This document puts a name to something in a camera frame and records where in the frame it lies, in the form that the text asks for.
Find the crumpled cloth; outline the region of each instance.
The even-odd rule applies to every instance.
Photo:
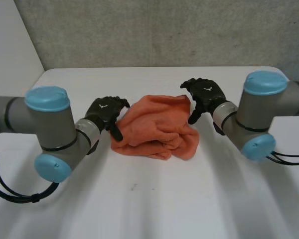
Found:
[[[123,140],[112,138],[111,148],[123,155],[188,160],[196,152],[199,135],[188,123],[187,96],[144,96],[117,122]]]

